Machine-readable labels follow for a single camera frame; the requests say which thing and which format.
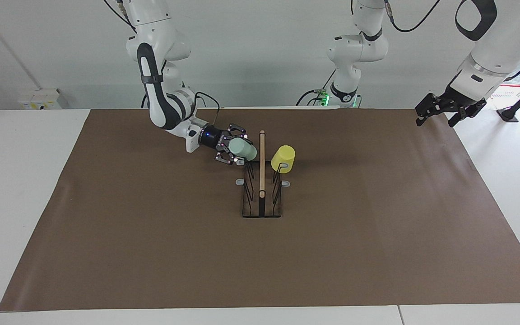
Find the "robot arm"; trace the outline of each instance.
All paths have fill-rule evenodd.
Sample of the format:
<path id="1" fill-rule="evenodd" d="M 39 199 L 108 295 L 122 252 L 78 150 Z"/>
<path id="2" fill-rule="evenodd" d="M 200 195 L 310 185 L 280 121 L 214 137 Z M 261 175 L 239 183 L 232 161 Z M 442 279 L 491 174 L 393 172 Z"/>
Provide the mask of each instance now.
<path id="1" fill-rule="evenodd" d="M 353 11 L 353 24 L 361 32 L 336 37 L 328 50 L 328 57 L 336 65 L 336 77 L 327 89 L 330 105 L 352 107 L 361 80 L 361 71 L 354 65 L 380 61 L 388 53 L 388 41 L 382 34 L 384 0 L 357 0 Z"/>
<path id="2" fill-rule="evenodd" d="M 122 0 L 117 0 L 120 9 Z M 165 0 L 133 0 L 129 4 L 130 22 L 138 33 L 127 43 L 128 54 L 138 62 L 142 83 L 150 103 L 150 119 L 159 128 L 186 139 L 186 151 L 194 152 L 201 144 L 217 151 L 216 160 L 233 164 L 251 155 L 240 157 L 230 150 L 235 138 L 248 146 L 246 130 L 231 124 L 220 130 L 196 117 L 196 95 L 184 87 L 180 72 L 172 61 L 190 55 L 184 35 L 176 31 Z"/>
<path id="3" fill-rule="evenodd" d="M 471 0 L 481 21 L 469 31 L 459 23 L 462 0 L 456 12 L 456 25 L 475 47 L 458 69 L 441 96 L 428 94 L 416 107 L 417 125 L 444 112 L 456 113 L 449 121 L 454 127 L 466 117 L 475 117 L 493 91 L 520 64 L 520 0 Z"/>

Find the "black stand base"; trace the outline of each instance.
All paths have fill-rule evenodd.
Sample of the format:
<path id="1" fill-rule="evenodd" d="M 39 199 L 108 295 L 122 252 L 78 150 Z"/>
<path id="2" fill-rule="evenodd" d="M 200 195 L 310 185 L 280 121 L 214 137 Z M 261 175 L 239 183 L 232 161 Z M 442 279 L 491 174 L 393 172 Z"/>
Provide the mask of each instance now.
<path id="1" fill-rule="evenodd" d="M 516 117 L 513 117 L 512 119 L 509 119 L 506 117 L 503 113 L 505 112 L 504 109 L 497 110 L 497 114 L 501 117 L 501 119 L 505 122 L 518 122 L 519 120 Z"/>

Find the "white wall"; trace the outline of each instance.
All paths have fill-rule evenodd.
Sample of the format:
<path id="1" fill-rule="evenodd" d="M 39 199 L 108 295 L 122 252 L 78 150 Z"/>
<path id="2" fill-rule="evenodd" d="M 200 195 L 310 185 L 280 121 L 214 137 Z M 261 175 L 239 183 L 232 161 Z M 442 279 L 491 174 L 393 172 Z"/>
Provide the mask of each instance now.
<path id="1" fill-rule="evenodd" d="M 168 2 L 192 43 L 192 56 L 179 62 L 184 79 L 227 107 L 295 104 L 334 69 L 330 40 L 354 31 L 349 0 Z M 392 5 L 398 25 L 411 27 L 432 4 Z M 442 2 L 413 33 L 385 24 L 388 57 L 361 64 L 365 107 L 413 107 L 428 91 L 444 90 L 473 46 L 456 31 L 456 6 Z M 39 84 L 59 88 L 74 108 L 138 107 L 143 87 L 125 50 L 130 33 L 101 0 L 0 0 L 4 42 Z M 17 108 L 17 89 L 33 86 L 0 44 L 0 109 Z"/>

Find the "brown mat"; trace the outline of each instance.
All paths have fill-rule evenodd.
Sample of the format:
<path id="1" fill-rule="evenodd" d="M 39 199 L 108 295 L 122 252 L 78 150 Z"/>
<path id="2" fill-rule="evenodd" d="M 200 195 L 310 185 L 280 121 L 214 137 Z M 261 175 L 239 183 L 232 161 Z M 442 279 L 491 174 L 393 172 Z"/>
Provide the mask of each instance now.
<path id="1" fill-rule="evenodd" d="M 414 118 L 222 111 L 297 150 L 283 218 L 248 220 L 241 168 L 147 111 L 92 111 L 0 311 L 520 302 L 495 200 L 444 118 Z"/>

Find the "wooden stick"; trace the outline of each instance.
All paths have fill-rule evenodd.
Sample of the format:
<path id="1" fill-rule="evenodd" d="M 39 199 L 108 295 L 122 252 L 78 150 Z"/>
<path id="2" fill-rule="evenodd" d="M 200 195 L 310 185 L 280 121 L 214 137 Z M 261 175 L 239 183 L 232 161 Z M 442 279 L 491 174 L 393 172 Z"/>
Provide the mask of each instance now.
<path id="1" fill-rule="evenodd" d="M 266 133 L 260 131 L 260 197 L 266 196 Z"/>

